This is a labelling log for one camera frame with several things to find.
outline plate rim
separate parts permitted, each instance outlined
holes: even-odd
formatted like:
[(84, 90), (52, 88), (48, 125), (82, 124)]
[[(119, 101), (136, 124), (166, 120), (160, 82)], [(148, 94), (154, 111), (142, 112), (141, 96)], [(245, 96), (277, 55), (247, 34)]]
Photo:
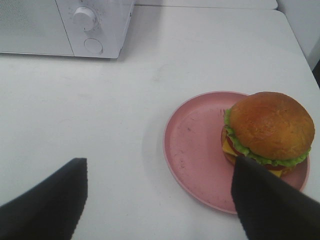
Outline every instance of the plate rim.
[[(196, 200), (200, 201), (201, 203), (203, 203), (204, 205), (206, 206), (209, 206), (213, 209), (217, 209), (219, 211), (222, 211), (222, 212), (225, 212), (225, 213), (229, 213), (229, 214), (234, 214), (236, 215), (237, 214), (237, 211), (233, 211), (233, 210), (228, 210), (228, 209), (225, 209), (225, 208), (221, 208), (221, 207), (218, 207), (218, 206), (215, 206), (211, 203), (208, 203), (206, 201), (204, 201), (203, 199), (199, 198), (198, 196), (196, 196), (192, 191), (190, 191), (181, 181), (180, 179), (177, 177), (177, 175), (175, 174), (174, 170), (172, 169), (172, 166), (170, 165), (169, 163), (169, 160), (168, 160), (168, 155), (167, 155), (167, 152), (166, 152), (166, 147), (165, 147), (165, 144), (166, 144), (166, 133), (167, 133), (167, 130), (168, 130), (168, 126), (173, 118), (173, 116), (176, 114), (177, 111), (179, 111), (179, 109), (181, 107), (183, 107), (185, 104), (187, 104), (188, 102), (196, 99), (196, 98), (199, 98), (199, 97), (202, 97), (204, 95), (212, 95), (212, 94), (238, 94), (238, 95), (243, 95), (243, 96), (248, 96), (249, 94), (247, 93), (243, 93), (243, 92), (237, 92), (237, 91), (208, 91), (208, 92), (204, 92), (204, 93), (201, 93), (201, 94), (198, 94), (198, 95), (195, 95), (187, 100), (185, 100), (183, 103), (181, 103), (174, 111), (173, 113), (170, 115), (170, 117), (168, 118), (166, 124), (165, 124), (165, 128), (164, 128), (164, 133), (163, 133), (163, 137), (162, 137), (162, 150), (163, 150), (163, 154), (164, 154), (164, 158), (165, 158), (165, 161), (166, 161), (166, 164), (172, 174), (172, 176), (174, 177), (174, 179), (178, 182), (178, 184), (180, 185), (180, 187), (182, 187), (182, 189), (187, 192), (189, 195), (191, 195), (193, 198), (195, 198)], [(302, 192), (307, 184), (307, 181), (308, 181), (308, 178), (309, 178), (309, 172), (310, 172), (310, 157), (309, 157), (309, 154), (307, 156), (307, 167), (306, 167), (306, 173), (305, 173), (305, 178), (304, 178), (304, 181), (299, 189), (300, 192)]]

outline microwave door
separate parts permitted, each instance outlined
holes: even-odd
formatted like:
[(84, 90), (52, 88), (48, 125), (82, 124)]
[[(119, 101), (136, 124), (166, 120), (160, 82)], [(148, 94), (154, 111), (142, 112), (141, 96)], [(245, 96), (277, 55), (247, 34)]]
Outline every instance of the microwave door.
[(55, 0), (0, 0), (0, 52), (73, 56)]

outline sesame-free bun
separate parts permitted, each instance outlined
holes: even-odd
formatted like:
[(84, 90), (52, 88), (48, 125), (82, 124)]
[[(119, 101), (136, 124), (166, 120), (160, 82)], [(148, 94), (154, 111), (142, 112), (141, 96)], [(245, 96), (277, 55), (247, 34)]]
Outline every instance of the sesame-free bun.
[(278, 92), (258, 92), (238, 101), (231, 108), (229, 126), (244, 147), (271, 160), (299, 157), (315, 136), (304, 107)]

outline tomato slice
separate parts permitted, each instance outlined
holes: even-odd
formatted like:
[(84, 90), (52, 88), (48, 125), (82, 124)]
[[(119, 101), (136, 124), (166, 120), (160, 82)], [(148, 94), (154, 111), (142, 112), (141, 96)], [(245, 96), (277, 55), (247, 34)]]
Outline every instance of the tomato slice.
[(244, 156), (243, 153), (237, 151), (235, 148), (234, 148), (234, 143), (231, 141), (230, 137), (226, 136), (226, 140), (230, 146), (230, 148), (237, 154), (237, 155), (241, 155), (241, 156)]
[(273, 166), (271, 164), (265, 164), (263, 165), (266, 169), (269, 170), (275, 170), (275, 171), (279, 171), (279, 170), (283, 170), (286, 168), (286, 166), (282, 166), (282, 165), (278, 165), (278, 166)]

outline pink plate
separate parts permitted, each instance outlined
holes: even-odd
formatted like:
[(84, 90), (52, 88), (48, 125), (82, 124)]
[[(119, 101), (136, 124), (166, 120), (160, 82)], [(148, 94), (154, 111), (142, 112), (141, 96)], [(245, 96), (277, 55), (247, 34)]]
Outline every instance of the pink plate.
[[(236, 214), (231, 196), (234, 167), (221, 147), (224, 110), (245, 97), (216, 91), (183, 103), (169, 119), (163, 137), (164, 155), (177, 182), (202, 203)], [(309, 158), (282, 179), (302, 191), (309, 175)]]

